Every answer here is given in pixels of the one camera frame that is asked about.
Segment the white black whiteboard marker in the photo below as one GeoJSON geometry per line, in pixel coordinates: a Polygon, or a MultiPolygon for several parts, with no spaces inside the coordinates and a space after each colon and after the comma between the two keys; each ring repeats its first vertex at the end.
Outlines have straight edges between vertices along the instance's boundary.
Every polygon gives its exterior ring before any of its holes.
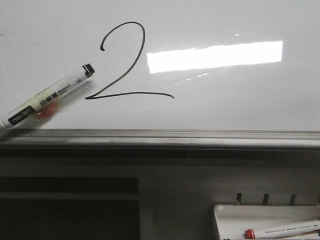
{"type": "Polygon", "coordinates": [[[58,100],[80,84],[92,77],[95,73],[91,64],[82,65],[75,72],[65,76],[53,85],[47,87],[33,97],[26,100],[23,104],[12,110],[0,119],[0,129],[10,129],[19,125],[31,115],[39,112],[54,100],[58,100]]]}

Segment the white whiteboard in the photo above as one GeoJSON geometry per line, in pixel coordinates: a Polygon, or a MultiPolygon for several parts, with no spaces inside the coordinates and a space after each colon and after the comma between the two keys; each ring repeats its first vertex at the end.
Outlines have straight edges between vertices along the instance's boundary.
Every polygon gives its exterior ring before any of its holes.
{"type": "Polygon", "coordinates": [[[318,131],[317,0],[3,0],[0,114],[89,63],[43,129],[318,131]]]}

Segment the black tray hook left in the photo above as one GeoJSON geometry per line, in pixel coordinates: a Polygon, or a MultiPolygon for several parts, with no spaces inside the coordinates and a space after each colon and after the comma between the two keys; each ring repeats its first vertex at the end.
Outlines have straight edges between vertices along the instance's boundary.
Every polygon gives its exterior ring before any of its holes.
{"type": "Polygon", "coordinates": [[[236,195],[236,204],[241,205],[242,203],[242,193],[238,192],[236,195]]]}

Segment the black tray hook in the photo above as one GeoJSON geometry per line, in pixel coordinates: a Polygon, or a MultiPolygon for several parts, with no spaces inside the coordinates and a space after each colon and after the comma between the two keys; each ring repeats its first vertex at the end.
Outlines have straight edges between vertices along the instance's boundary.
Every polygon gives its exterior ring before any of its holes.
{"type": "Polygon", "coordinates": [[[242,193],[238,192],[236,195],[236,204],[241,205],[242,203],[242,193]]]}
{"type": "Polygon", "coordinates": [[[263,206],[267,206],[268,205],[268,201],[269,201],[269,194],[268,193],[265,193],[264,195],[263,195],[263,200],[262,200],[262,205],[263,206]]]}
{"type": "Polygon", "coordinates": [[[290,196],[289,205],[294,206],[296,202],[297,195],[294,193],[290,196]]]}

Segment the white marker tray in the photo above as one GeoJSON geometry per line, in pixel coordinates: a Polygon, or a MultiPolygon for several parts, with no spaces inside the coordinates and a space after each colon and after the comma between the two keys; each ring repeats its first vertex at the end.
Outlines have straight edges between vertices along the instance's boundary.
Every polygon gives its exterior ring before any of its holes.
{"type": "Polygon", "coordinates": [[[217,204],[212,222],[217,240],[243,240],[247,229],[310,221],[319,216],[319,206],[217,204]]]}

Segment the black tray hook middle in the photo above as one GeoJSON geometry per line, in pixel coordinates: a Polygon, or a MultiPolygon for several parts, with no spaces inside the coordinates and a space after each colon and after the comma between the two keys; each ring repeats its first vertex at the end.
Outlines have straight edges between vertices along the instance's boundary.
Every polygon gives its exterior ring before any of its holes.
{"type": "Polygon", "coordinates": [[[267,206],[268,205],[268,201],[269,201],[269,194],[268,193],[265,193],[264,195],[263,195],[263,200],[262,200],[262,205],[263,206],[267,206]]]}

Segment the grey cabinet panel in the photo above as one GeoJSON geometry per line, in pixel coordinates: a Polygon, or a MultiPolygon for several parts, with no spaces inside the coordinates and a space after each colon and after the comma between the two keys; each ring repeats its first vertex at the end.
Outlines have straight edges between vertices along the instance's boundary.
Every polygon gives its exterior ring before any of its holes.
{"type": "Polygon", "coordinates": [[[217,204],[314,206],[320,160],[3,158],[3,240],[212,240],[217,204]]]}

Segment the black tray hook right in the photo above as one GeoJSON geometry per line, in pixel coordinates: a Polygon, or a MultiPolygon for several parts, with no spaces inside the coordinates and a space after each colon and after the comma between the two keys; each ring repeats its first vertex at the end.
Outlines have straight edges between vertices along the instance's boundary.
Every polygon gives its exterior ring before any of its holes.
{"type": "Polygon", "coordinates": [[[289,205],[294,206],[296,202],[297,195],[294,193],[290,196],[289,205]]]}

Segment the white red-capped marker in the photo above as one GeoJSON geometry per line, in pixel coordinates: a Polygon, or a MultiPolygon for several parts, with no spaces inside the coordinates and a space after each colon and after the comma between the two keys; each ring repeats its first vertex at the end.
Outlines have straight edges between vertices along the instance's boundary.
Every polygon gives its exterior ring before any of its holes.
{"type": "Polygon", "coordinates": [[[279,239],[307,235],[320,231],[320,220],[308,220],[259,228],[249,228],[244,231],[245,239],[279,239]]]}

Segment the grey whiteboard frame ledge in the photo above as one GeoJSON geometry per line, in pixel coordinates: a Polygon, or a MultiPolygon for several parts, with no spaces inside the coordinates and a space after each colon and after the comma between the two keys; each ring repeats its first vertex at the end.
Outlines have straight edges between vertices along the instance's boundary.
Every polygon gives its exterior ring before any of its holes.
{"type": "Polygon", "coordinates": [[[317,131],[13,129],[0,135],[0,155],[13,158],[147,156],[211,158],[223,152],[319,153],[317,131]]]}

